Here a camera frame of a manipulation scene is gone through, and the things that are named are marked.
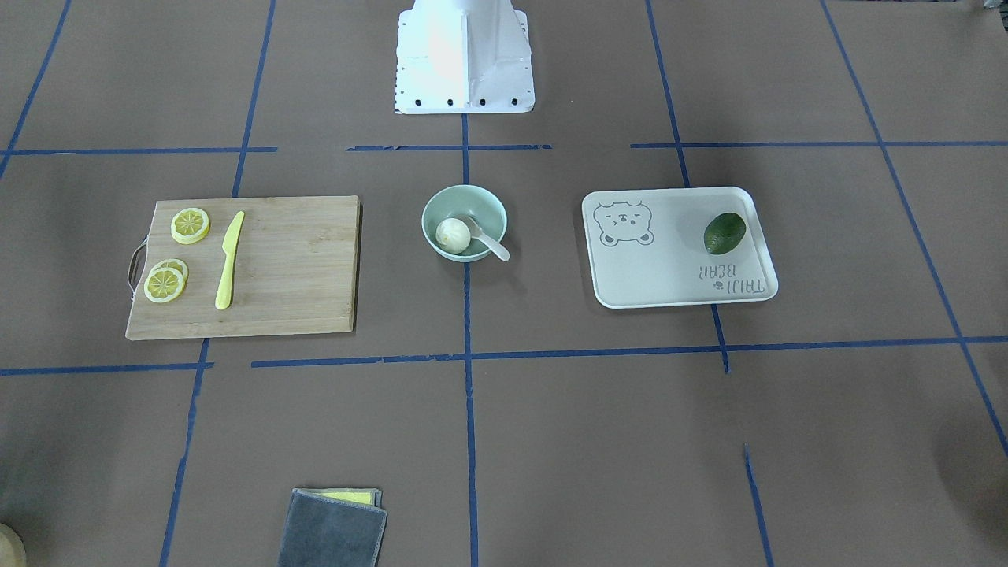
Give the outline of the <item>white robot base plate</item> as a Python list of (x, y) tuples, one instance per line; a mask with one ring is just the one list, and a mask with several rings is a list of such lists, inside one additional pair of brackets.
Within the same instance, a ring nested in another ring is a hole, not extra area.
[(529, 113), (536, 107), (527, 14), (510, 1), (415, 1), (397, 20), (394, 111)]

